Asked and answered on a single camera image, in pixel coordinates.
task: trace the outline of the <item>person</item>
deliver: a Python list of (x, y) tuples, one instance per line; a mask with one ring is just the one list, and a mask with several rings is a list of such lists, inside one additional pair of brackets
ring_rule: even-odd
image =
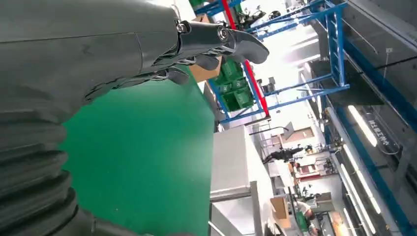
[(275, 160), (284, 160), (284, 162), (288, 162), (290, 159), (293, 158), (293, 155), (296, 154), (299, 151), (304, 150), (302, 147), (298, 146), (294, 149), (285, 150), (281, 148), (280, 151), (274, 151), (270, 155), (268, 155), (264, 160), (263, 163), (266, 164), (270, 162), (272, 159)]
[(297, 207), (298, 210), (302, 212), (306, 220), (312, 221), (316, 218), (316, 216), (313, 213), (313, 210), (311, 210), (311, 207), (307, 203), (297, 201)]
[(316, 215), (314, 214), (311, 207), (304, 202), (297, 201), (297, 207), (299, 211), (302, 212), (304, 215), (307, 224), (308, 224), (308, 231), (310, 232), (310, 235), (312, 236), (322, 236), (323, 232), (320, 229), (317, 229), (315, 225), (312, 223), (312, 221), (316, 218)]

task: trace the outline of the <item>black robotic arm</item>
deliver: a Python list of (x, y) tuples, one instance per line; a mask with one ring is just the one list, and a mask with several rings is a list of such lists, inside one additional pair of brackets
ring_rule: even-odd
[(1, 236), (135, 235), (77, 205), (61, 124), (112, 89), (184, 83), (179, 64), (268, 56), (244, 32), (178, 22), (148, 0), (2, 0), (0, 32)]

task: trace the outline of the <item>factory floor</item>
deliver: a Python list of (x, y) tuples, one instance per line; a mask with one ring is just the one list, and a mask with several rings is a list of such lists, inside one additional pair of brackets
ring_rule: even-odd
[(214, 115), (193, 79), (114, 90), (65, 126), (81, 207), (139, 234), (207, 234)]

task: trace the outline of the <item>shelf rack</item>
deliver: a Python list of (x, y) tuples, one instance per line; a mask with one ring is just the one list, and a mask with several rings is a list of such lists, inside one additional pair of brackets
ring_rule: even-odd
[[(228, 6), (227, 0), (221, 0), (223, 6)], [(219, 104), (221, 109), (225, 112), (226, 119), (221, 121), (221, 123), (228, 123), (234, 120), (238, 120), (241, 118), (253, 116), (260, 113), (265, 113), (266, 116), (269, 116), (269, 111), (287, 106), (290, 104), (294, 104), (297, 102), (305, 101), (308, 99), (312, 99), (318, 96), (325, 96), (334, 92), (342, 91), (348, 89), (350, 86), (349, 84), (346, 84), (345, 81), (345, 68), (344, 68), (344, 44), (343, 44), (343, 30), (342, 30), (342, 9), (343, 7), (346, 7), (347, 3), (341, 3), (338, 5), (333, 4), (330, 1), (327, 0), (317, 0), (314, 1), (308, 5), (305, 5), (299, 9), (296, 9), (292, 12), (289, 12), (283, 16), (277, 17), (275, 19), (272, 19), (268, 22), (265, 22), (259, 26), (250, 28), (247, 30), (247, 32), (256, 32), (260, 29), (269, 26), (271, 24), (276, 24), (280, 22), (290, 22), (289, 24), (280, 27), (274, 31), (267, 32), (263, 35), (259, 35), (258, 39), (264, 40), (267, 37), (270, 37), (272, 35), (275, 35), (277, 33), (286, 31), (288, 29), (297, 27), (300, 24), (305, 24), (312, 20), (319, 20), (321, 22), (325, 22), (327, 27), (327, 33), (328, 33), (328, 45), (329, 45), (329, 61), (330, 61), (330, 67), (331, 72), (327, 75), (320, 76), (318, 78), (313, 78), (307, 82), (296, 84), (293, 86), (289, 86), (286, 88), (281, 88), (272, 92), (268, 92), (265, 94), (261, 94), (258, 84), (256, 83), (256, 80), (253, 76), (253, 71), (250, 67), (250, 64), (248, 61), (246, 61), (243, 64), (244, 71), (246, 73), (246, 77), (248, 79), (249, 85), (251, 87), (253, 96), (255, 98), (256, 104), (251, 109), (243, 109), (238, 115), (232, 117), (228, 114), (226, 107), (224, 106), (224, 102), (221, 101), (221, 95), (218, 91), (215, 83), (213, 80), (208, 80), (209, 85), (211, 86), (211, 89), (213, 93), (216, 95), (217, 99), (219, 100)], [(229, 8), (224, 7), (226, 11), (226, 15), (228, 16), (228, 20), (230, 22), (230, 25), (232, 28), (235, 28), (235, 24), (233, 22), (232, 14), (229, 10)], [(332, 79), (334, 81), (334, 87), (333, 88), (318, 88), (318, 89), (312, 89), (311, 95), (297, 98), (292, 101), (287, 101), (283, 103), (278, 103), (273, 106), (267, 105), (266, 96), (276, 95), (283, 91), (290, 90), (290, 89), (299, 89), (300, 87), (305, 87), (308, 84), (317, 83), (323, 80)]]

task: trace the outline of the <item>ceiling light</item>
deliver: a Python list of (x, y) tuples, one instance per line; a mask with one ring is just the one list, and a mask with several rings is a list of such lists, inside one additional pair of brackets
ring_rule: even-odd
[(305, 63), (305, 64), (304, 64), (304, 67), (305, 67), (305, 69), (308, 71), (308, 73), (311, 73), (311, 67), (310, 67), (310, 64)]
[(365, 178), (362, 175), (362, 172), (357, 171), (356, 174), (357, 174), (357, 177), (359, 178), (360, 183), (362, 183), (366, 194), (368, 195), (369, 199), (371, 200), (371, 204), (374, 207), (375, 211), (378, 214), (381, 214), (381, 209), (379, 208), (379, 205), (378, 205), (377, 201), (375, 200), (374, 196), (372, 195), (371, 189), (369, 188), (368, 184), (366, 183)]
[(359, 170), (359, 167), (357, 166), (356, 161), (353, 159), (352, 153), (348, 146), (346, 144), (343, 145), (343, 149), (345, 150), (345, 153), (347, 154), (349, 161), (351, 162), (351, 165), (355, 171)]
[(359, 205), (359, 209), (362, 212), (363, 216), (365, 217), (365, 221), (366, 221), (366, 224), (369, 227), (369, 230), (373, 234), (375, 234), (376, 233), (375, 227), (372, 224), (371, 218), (369, 218), (368, 212), (366, 211), (365, 207), (363, 206), (363, 203), (362, 203), (362, 201), (361, 201), (361, 199), (359, 197), (359, 194), (357, 193), (357, 191), (355, 189), (355, 186), (352, 183), (351, 177), (349, 176), (348, 171), (345, 168), (345, 165), (344, 164), (340, 164), (340, 166), (342, 168), (343, 174), (345, 175), (346, 181), (348, 182), (349, 187), (352, 190), (352, 193), (353, 193), (353, 195), (354, 195), (354, 197), (356, 199), (356, 202)]
[(363, 188), (365, 189), (365, 192), (368, 195), (369, 200), (372, 203), (372, 206), (374, 207), (375, 211), (378, 214), (380, 214), (381, 209), (380, 209), (379, 205), (377, 204), (377, 201), (375, 200), (374, 195), (372, 194), (371, 189), (368, 186), (368, 183), (365, 181), (365, 177), (363, 177), (362, 172), (359, 170), (359, 166), (357, 165), (356, 161), (354, 160), (350, 149), (348, 148), (348, 146), (346, 144), (343, 145), (343, 149), (345, 150), (345, 152), (346, 152), (346, 154), (349, 158), (349, 161), (351, 162), (351, 165), (352, 165), (354, 171), (356, 172), (357, 177), (359, 178), (360, 183), (362, 184)]
[(322, 99), (321, 99), (320, 96), (317, 96), (317, 106), (319, 107), (319, 118), (320, 119), (323, 119), (323, 115), (322, 115), (322, 112), (323, 112), (323, 109), (322, 109)]
[(348, 210), (346, 210), (346, 208), (343, 208), (343, 212), (345, 212), (345, 216), (348, 219), (349, 228), (351, 228), (353, 236), (357, 236), (356, 229), (353, 227), (353, 223), (352, 223), (352, 220), (351, 220), (351, 218), (348, 214)]
[(301, 60), (296, 60), (296, 61), (290, 63), (289, 66), (290, 67), (297, 67), (299, 65), (303, 65), (306, 62), (309, 62), (309, 61), (315, 60), (315, 59), (319, 59), (319, 58), (320, 58), (320, 54), (316, 54), (316, 55), (311, 56), (311, 57), (307, 57), (307, 58), (304, 58), (304, 59), (301, 59)]
[[(302, 81), (303, 81), (304, 83), (307, 83), (307, 81), (305, 80), (305, 77), (304, 77), (304, 75), (303, 75), (302, 73), (301, 73), (301, 79), (302, 79)], [(307, 88), (308, 94), (309, 94), (310, 96), (313, 96), (313, 92), (311, 91), (310, 86), (309, 86), (308, 84), (306, 84), (306, 85), (305, 85), (305, 87)], [(313, 102), (316, 102), (316, 99), (315, 99), (314, 97), (312, 97), (312, 98), (311, 98), (311, 100), (312, 100)]]
[(376, 147), (378, 144), (377, 139), (375, 138), (374, 134), (371, 132), (371, 129), (369, 129), (369, 126), (365, 123), (362, 116), (357, 112), (356, 108), (354, 106), (348, 107), (349, 111), (352, 113), (353, 117), (355, 118), (357, 124), (362, 129), (362, 132), (365, 134), (369, 142), (372, 144), (372, 146)]

